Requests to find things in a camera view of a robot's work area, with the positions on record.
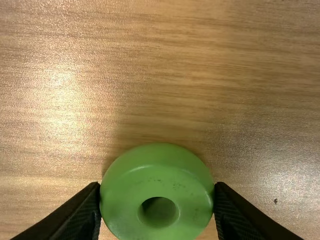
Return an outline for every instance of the tabletop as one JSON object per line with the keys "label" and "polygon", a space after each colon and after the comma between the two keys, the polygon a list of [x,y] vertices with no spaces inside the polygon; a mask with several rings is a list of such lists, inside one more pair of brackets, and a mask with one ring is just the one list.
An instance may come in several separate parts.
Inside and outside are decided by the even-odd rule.
{"label": "tabletop", "polygon": [[[186,147],[306,240],[320,226],[317,0],[2,0],[0,239],[145,143]],[[102,225],[100,239],[116,239]],[[217,239],[214,220],[199,237]]]}

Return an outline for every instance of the green washer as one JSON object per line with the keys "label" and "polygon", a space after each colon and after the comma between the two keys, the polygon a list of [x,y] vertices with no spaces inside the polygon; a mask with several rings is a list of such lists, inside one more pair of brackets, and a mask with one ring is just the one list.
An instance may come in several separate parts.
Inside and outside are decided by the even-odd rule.
{"label": "green washer", "polygon": [[100,187],[100,211],[120,240],[194,240],[213,214],[210,171],[169,143],[135,147],[118,157]]}

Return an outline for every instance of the wooden table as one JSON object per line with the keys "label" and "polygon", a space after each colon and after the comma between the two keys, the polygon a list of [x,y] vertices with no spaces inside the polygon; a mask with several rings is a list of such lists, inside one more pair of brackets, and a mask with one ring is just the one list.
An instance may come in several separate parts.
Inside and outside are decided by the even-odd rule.
{"label": "wooden table", "polygon": [[[317,0],[2,0],[0,239],[151,142],[194,151],[319,239],[319,12]],[[100,239],[115,238],[104,226]]]}

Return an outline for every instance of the green plastic ring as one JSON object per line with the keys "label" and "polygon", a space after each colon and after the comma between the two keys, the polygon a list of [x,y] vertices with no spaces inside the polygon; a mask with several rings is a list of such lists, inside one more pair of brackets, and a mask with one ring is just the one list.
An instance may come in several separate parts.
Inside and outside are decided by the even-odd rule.
{"label": "green plastic ring", "polygon": [[100,187],[100,211],[120,240],[193,240],[213,214],[210,171],[187,149],[152,143],[118,157]]}

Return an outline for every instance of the center hole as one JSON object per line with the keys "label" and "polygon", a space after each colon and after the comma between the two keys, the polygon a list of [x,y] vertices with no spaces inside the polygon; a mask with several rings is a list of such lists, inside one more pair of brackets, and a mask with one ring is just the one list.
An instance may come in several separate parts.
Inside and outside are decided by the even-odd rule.
{"label": "center hole", "polygon": [[173,201],[165,197],[152,197],[145,200],[139,208],[139,218],[154,228],[171,225],[178,217],[177,207]]}

